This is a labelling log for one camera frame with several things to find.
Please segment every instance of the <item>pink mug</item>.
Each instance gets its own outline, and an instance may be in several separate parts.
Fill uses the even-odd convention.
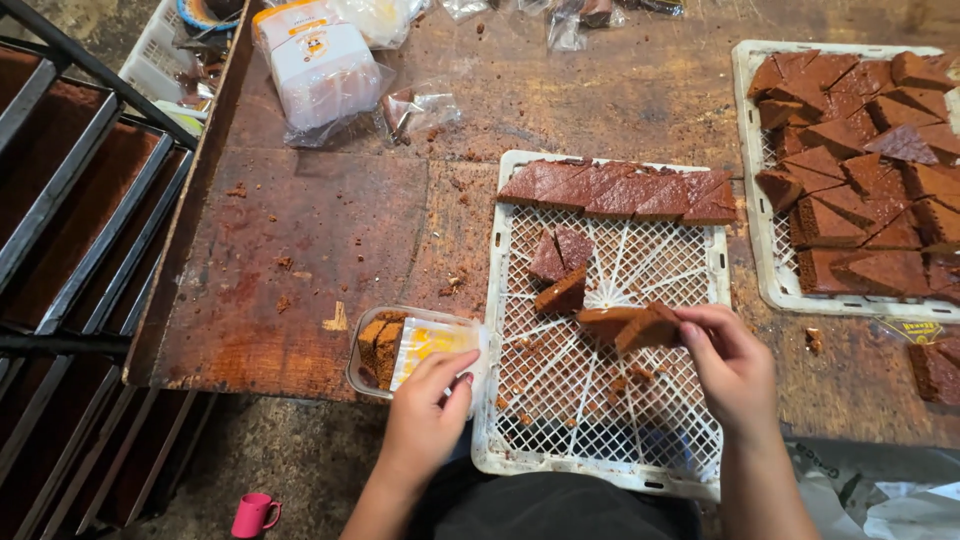
[[[270,507],[276,506],[276,516],[267,525],[267,514]],[[274,501],[266,493],[248,493],[240,498],[237,515],[233,518],[233,527],[230,534],[237,538],[254,538],[260,531],[273,527],[280,519],[280,503]]]

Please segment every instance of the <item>cup handle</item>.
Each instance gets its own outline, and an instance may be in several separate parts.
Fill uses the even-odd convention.
[[[270,503],[270,506],[276,506],[276,516],[274,516],[274,520],[273,520],[272,522],[270,522],[270,523],[268,523],[267,525],[263,526],[263,529],[264,529],[264,530],[266,530],[266,529],[268,529],[268,528],[273,527],[274,525],[276,525],[276,522],[280,519],[280,506],[281,506],[281,503],[278,503],[277,501],[273,501],[272,503]]]

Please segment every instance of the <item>stained wooden tabletop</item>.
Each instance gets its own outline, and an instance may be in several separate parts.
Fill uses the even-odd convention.
[[[518,148],[731,170],[740,206],[729,228],[732,303],[777,359],[784,433],[960,448],[960,411],[920,400],[901,336],[872,319],[801,315],[760,299],[731,61],[743,39],[955,49],[952,4],[687,0],[684,17],[628,12],[625,27],[588,32],[587,51],[552,55],[539,16],[486,12],[457,26],[433,11],[399,51],[378,56],[397,70],[397,88],[446,76],[462,120],[398,147],[354,126],[323,151],[284,146],[247,13],[126,377],[360,399],[345,367],[367,308],[483,318],[497,161]],[[246,197],[228,195],[237,183]],[[293,260],[289,270],[281,257]],[[454,275],[466,284],[440,296]],[[805,345],[808,327],[824,334],[818,356]]]

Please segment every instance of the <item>metal rack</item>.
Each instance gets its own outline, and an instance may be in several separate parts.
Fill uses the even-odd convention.
[[[215,403],[120,369],[197,140],[20,0],[3,16],[45,45],[0,37],[23,74],[0,87],[0,537],[97,535],[162,510]]]

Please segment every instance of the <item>white plastic crate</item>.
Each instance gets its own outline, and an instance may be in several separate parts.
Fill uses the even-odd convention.
[[[760,129],[759,110],[753,100],[747,99],[747,90],[763,60],[773,53],[794,53],[820,49],[821,54],[855,54],[863,60],[890,60],[903,51],[918,55],[938,55],[943,51],[933,47],[905,47],[898,45],[848,45],[839,43],[804,43],[791,41],[741,41],[732,50],[733,91],[737,107],[737,127],[743,153],[744,184],[747,191],[747,217],[750,239],[756,260],[756,276],[760,297],[773,307],[822,313],[825,315],[874,315],[942,323],[960,322],[960,307],[937,300],[874,296],[803,294],[800,290],[799,263],[790,245],[787,214],[774,213],[754,176],[764,168],[777,163],[774,147],[768,133]],[[947,94],[950,123],[957,132],[960,128],[960,90]]]
[[[498,186],[517,166],[541,158],[569,156],[511,150],[500,160]],[[498,475],[571,471],[636,491],[718,500],[723,432],[707,411],[686,350],[619,356],[580,330],[572,315],[535,313],[541,287],[526,268],[542,229],[560,224],[595,242],[586,307],[730,304],[723,227],[590,219],[497,203],[486,314],[491,370],[486,387],[475,389],[485,400],[474,421],[474,464]],[[663,372],[649,383],[627,381],[625,394],[611,403],[613,382],[632,366]]]
[[[120,68],[120,78],[150,101],[164,100],[176,103],[183,97],[176,75],[189,71],[194,58],[187,51],[173,46],[177,0],[160,0],[160,5],[147,22],[143,34]]]

